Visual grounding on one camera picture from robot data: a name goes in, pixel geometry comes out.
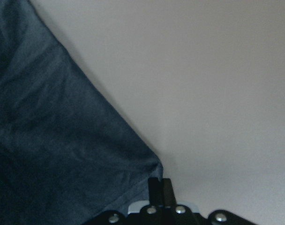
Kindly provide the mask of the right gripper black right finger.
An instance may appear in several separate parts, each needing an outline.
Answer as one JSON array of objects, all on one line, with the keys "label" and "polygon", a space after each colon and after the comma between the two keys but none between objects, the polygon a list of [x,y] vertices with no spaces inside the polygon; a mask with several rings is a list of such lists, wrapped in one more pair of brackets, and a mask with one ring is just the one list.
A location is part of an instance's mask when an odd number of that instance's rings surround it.
[{"label": "right gripper black right finger", "polygon": [[176,198],[173,191],[172,181],[168,178],[162,179],[163,202],[165,207],[176,206]]}]

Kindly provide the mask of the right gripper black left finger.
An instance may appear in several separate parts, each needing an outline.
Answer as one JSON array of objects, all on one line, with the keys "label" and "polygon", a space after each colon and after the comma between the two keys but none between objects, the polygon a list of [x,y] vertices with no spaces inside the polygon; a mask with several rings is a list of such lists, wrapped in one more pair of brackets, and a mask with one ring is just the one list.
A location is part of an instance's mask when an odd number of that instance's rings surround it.
[{"label": "right gripper black left finger", "polygon": [[151,205],[162,205],[161,183],[158,178],[148,179],[149,202]]}]

